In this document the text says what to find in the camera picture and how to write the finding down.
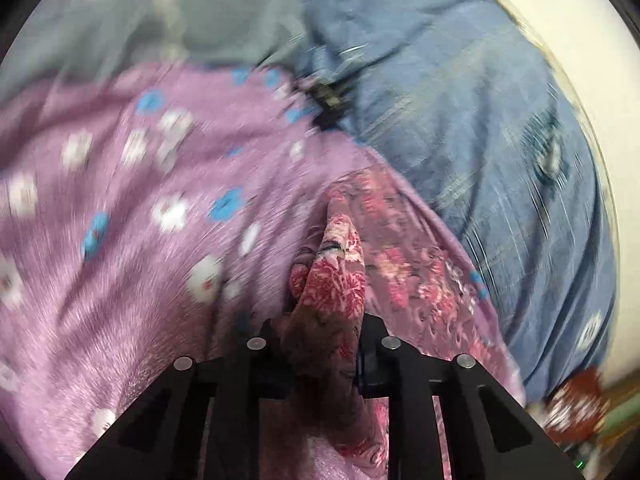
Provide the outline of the grey star pillow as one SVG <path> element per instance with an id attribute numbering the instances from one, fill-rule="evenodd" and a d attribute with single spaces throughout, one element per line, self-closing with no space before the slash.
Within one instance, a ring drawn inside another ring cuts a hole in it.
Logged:
<path id="1" fill-rule="evenodd" d="M 1 63 L 1 97 L 143 62 L 290 65 L 304 36 L 300 0 L 41 0 Z"/>

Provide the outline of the red plastic bag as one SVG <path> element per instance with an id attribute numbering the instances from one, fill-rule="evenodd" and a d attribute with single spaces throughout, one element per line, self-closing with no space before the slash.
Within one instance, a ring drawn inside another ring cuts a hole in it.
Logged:
<path id="1" fill-rule="evenodd" d="M 548 397 L 542 428 L 558 445 L 586 442 L 602 428 L 607 412 L 598 371 L 589 367 L 567 378 Z"/>

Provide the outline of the blue plaid quilt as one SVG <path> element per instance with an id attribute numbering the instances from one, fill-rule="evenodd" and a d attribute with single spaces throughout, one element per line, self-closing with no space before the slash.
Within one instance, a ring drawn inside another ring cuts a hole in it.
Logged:
<path id="1" fill-rule="evenodd" d="M 600 365 L 617 258 L 585 119 L 496 0 L 302 0 L 300 71 L 472 258 L 537 401 Z"/>

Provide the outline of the maroon floral small garment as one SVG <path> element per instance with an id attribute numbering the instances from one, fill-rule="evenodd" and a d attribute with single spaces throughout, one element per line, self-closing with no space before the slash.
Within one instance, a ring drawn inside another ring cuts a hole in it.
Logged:
<path id="1" fill-rule="evenodd" d="M 288 287 L 295 306 L 279 335 L 299 411 L 372 478 L 387 468 L 388 408 L 363 399 L 354 383 L 366 314 L 427 356 L 474 356 L 524 399 L 482 277 L 439 216 L 382 165 L 329 186 Z"/>

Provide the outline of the small black object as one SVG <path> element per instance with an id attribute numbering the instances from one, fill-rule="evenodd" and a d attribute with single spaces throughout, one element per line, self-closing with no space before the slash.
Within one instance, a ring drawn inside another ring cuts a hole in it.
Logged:
<path id="1" fill-rule="evenodd" d="M 350 107 L 350 89 L 348 79 L 329 82 L 314 78 L 310 83 L 308 94 L 319 107 L 314 113 L 314 125 L 321 130 L 330 130 L 338 126 Z"/>

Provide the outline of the purple floral bed sheet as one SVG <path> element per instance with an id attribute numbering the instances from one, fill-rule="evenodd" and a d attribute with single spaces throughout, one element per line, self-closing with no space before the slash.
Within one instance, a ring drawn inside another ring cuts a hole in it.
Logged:
<path id="1" fill-rule="evenodd" d="M 422 202 L 280 70 L 144 64 L 4 104 L 1 444 L 26 476 L 65 477 L 177 356 L 290 314 L 323 194 L 374 165 Z"/>

